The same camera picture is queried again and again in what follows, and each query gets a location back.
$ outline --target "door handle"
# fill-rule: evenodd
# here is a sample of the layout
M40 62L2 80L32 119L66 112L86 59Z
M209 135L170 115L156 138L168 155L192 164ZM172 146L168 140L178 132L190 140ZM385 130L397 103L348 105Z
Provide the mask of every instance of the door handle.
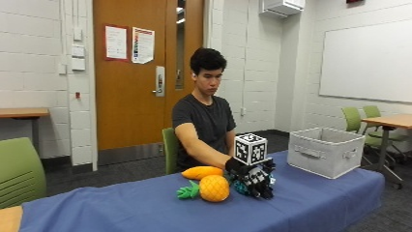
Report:
M165 85L165 67L156 66L154 90L152 91L152 93L156 94L156 97L165 96Z

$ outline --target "man's left arm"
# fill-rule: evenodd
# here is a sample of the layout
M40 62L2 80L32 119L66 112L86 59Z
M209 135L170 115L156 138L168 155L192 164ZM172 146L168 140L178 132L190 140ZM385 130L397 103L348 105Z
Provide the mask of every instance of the man's left arm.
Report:
M234 130L226 131L226 146L228 146L228 155L232 157L234 155Z

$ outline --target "man's right arm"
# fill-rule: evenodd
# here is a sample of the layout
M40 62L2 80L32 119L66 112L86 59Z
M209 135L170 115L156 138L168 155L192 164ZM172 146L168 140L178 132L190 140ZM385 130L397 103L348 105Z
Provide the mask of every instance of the man's right arm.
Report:
M192 158L206 165L225 169L225 163L230 156L217 152L198 139L192 123L180 124L174 128L174 133Z

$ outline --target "toy fruit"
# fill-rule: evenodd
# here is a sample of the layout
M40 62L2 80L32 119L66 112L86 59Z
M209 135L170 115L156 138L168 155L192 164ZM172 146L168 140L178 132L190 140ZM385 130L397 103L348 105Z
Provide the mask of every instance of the toy fruit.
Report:
M222 176L209 175L200 182L201 198L206 201L218 202L229 196L229 183Z
M189 182L192 186L182 187L176 192L178 199L194 198L200 193L204 200L218 202L229 196L229 183L222 176L205 176L198 184Z
M208 175L222 176L222 170L213 166L196 166L181 172L181 175L192 180L201 180Z

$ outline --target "white plastic bin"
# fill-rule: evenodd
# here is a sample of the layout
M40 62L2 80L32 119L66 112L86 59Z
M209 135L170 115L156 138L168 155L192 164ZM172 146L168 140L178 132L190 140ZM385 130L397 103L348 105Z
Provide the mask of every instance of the white plastic bin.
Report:
M320 176L336 179L360 166L364 136L314 128L289 134L286 162Z

